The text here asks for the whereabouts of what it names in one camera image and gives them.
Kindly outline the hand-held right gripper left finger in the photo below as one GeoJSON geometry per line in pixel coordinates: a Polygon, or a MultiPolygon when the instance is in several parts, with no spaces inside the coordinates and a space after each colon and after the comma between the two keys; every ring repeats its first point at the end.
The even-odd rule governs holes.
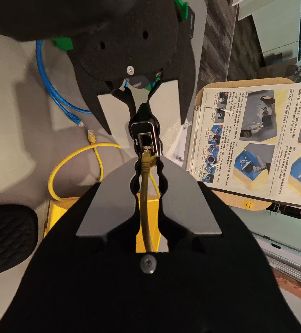
{"type": "Polygon", "coordinates": [[[140,160],[118,167],[100,183],[76,232],[79,238],[116,241],[127,252],[136,252],[140,231],[140,160]]]}

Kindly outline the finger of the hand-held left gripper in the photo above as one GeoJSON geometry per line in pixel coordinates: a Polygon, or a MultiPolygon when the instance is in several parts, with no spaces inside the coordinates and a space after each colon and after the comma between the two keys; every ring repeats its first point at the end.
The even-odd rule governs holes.
{"type": "Polygon", "coordinates": [[[184,157],[186,126],[181,124],[178,81],[161,83],[149,98],[153,116],[160,125],[159,139],[165,157],[184,157]]]}
{"type": "Polygon", "coordinates": [[[129,123],[136,115],[136,104],[130,89],[115,89],[111,94],[98,95],[103,114],[114,140],[124,150],[134,150],[129,123]]]}

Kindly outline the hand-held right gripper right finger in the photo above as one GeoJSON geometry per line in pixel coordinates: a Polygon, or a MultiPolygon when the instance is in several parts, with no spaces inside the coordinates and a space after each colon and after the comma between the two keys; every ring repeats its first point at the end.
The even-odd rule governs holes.
{"type": "Polygon", "coordinates": [[[169,252],[198,237],[217,237],[222,231],[198,181],[166,157],[157,159],[161,192],[158,227],[169,252]]]}

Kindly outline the black ethernet splitter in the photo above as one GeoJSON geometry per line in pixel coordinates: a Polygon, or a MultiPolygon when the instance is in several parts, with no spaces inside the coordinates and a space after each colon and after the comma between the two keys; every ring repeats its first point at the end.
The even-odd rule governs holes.
{"type": "Polygon", "coordinates": [[[162,155],[161,128],[157,118],[152,114],[149,102],[140,105],[128,128],[139,158],[146,151],[149,151],[151,156],[162,155]]]}

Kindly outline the yellow plastic bin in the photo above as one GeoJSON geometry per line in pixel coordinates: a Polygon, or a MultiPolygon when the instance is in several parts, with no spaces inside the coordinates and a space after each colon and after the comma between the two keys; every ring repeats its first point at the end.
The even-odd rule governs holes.
{"type": "MultiPolygon", "coordinates": [[[[55,223],[78,201],[79,198],[72,198],[68,201],[53,201],[49,203],[48,218],[46,221],[43,237],[53,228],[55,223]]],[[[153,250],[158,252],[160,245],[161,233],[158,229],[158,208],[159,198],[155,195],[148,195],[148,223],[150,236],[152,240],[153,250]]],[[[136,252],[145,252],[142,231],[140,230],[136,236],[136,252]]]]}

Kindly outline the green plastic bin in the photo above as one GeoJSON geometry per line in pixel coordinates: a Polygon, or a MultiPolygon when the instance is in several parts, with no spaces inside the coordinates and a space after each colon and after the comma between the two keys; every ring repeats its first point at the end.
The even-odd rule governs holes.
{"type": "Polygon", "coordinates": [[[54,37],[76,72],[102,82],[191,81],[195,71],[188,2],[137,1],[99,31],[54,37]]]}

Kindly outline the instruction sign board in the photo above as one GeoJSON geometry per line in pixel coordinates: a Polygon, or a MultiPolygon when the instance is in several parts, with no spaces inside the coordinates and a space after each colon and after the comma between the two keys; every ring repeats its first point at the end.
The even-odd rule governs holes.
{"type": "Polygon", "coordinates": [[[187,170],[218,192],[301,206],[301,84],[276,80],[199,91],[187,170]]]}

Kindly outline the black wrist rest pad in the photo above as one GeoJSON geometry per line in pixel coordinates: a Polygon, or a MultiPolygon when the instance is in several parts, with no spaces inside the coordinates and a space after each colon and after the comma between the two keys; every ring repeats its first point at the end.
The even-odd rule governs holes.
{"type": "Polygon", "coordinates": [[[26,260],[38,242],[38,217],[24,205],[0,205],[0,273],[26,260]]]}

